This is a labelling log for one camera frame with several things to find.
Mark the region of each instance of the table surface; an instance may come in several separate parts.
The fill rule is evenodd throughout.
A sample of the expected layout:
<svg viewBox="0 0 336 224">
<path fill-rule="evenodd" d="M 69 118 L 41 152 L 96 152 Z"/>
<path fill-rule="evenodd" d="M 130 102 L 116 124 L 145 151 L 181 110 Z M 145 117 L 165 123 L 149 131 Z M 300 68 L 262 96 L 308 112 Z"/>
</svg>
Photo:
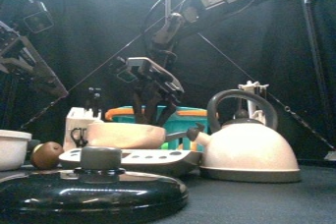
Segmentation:
<svg viewBox="0 0 336 224">
<path fill-rule="evenodd" d="M 334 224 L 336 169 L 300 165 L 300 175 L 298 183 L 260 184 L 206 179 L 193 171 L 180 178 L 189 189 L 186 206 L 150 223 Z"/>
</svg>

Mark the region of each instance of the white kettle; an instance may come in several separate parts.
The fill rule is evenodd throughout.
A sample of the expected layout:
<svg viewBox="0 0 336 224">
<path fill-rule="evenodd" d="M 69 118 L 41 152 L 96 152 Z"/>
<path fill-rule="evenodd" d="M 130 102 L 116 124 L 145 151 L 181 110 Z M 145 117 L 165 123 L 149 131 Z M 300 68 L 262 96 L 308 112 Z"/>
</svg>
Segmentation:
<svg viewBox="0 0 336 224">
<path fill-rule="evenodd" d="M 229 97 L 256 103 L 265 114 L 265 125 L 253 119 L 234 119 L 220 126 L 216 119 L 218 102 Z M 244 90 L 217 93 L 208 104 L 212 135 L 190 128 L 186 136 L 205 147 L 201 176 L 241 182 L 286 183 L 300 181 L 293 150 L 276 132 L 277 113 L 270 103 Z"/>
</svg>

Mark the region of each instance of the black curtain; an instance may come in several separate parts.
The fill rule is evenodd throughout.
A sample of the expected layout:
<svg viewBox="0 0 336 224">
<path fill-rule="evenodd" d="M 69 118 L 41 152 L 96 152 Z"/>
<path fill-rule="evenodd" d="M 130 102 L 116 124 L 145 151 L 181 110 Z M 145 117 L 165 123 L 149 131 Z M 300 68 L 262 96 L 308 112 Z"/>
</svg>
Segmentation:
<svg viewBox="0 0 336 224">
<path fill-rule="evenodd" d="M 38 53 L 69 90 L 46 112 L 26 126 L 41 141 L 62 143 L 65 116 L 82 107 L 88 87 L 102 89 L 102 111 L 130 105 L 132 87 L 112 74 L 116 56 L 144 56 L 138 37 L 142 19 L 157 0 L 41 0 L 53 27 L 28 35 Z M 0 21 L 17 28 L 28 0 L 0 0 Z M 172 7 L 180 0 L 172 0 Z M 317 42 L 336 124 L 334 0 L 316 0 L 313 17 Z M 150 22 L 164 16 L 164 6 Z M 150 30 L 160 29 L 161 23 Z M 318 83 L 312 62 L 301 0 L 265 0 L 244 12 L 178 41 L 172 74 L 185 90 L 181 106 L 206 108 L 212 96 L 246 81 L 268 84 L 269 101 L 278 116 L 278 132 L 300 158 L 322 158 L 329 147 L 316 130 L 336 144 L 325 125 Z M 53 97 L 26 84 L 1 77 L 4 129 L 18 129 L 49 105 Z M 232 117 L 233 101 L 218 106 L 220 121 Z"/>
</svg>

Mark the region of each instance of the black pot lid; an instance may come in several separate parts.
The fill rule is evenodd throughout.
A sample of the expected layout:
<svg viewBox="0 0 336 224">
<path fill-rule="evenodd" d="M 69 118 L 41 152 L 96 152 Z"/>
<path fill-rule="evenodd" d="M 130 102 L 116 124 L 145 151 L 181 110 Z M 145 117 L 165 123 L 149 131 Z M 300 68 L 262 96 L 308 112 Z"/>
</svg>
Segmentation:
<svg viewBox="0 0 336 224">
<path fill-rule="evenodd" d="M 188 199 L 178 180 L 121 168 L 37 172 L 0 182 L 5 223 L 141 223 L 174 213 Z"/>
</svg>

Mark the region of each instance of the white container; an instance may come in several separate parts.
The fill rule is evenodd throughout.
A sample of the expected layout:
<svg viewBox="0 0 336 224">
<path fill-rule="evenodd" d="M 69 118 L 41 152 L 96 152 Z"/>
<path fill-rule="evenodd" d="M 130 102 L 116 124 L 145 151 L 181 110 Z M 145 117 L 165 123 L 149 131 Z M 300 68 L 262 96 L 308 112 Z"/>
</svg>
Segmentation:
<svg viewBox="0 0 336 224">
<path fill-rule="evenodd" d="M 0 171 L 14 170 L 25 162 L 32 134 L 0 130 Z"/>
</svg>

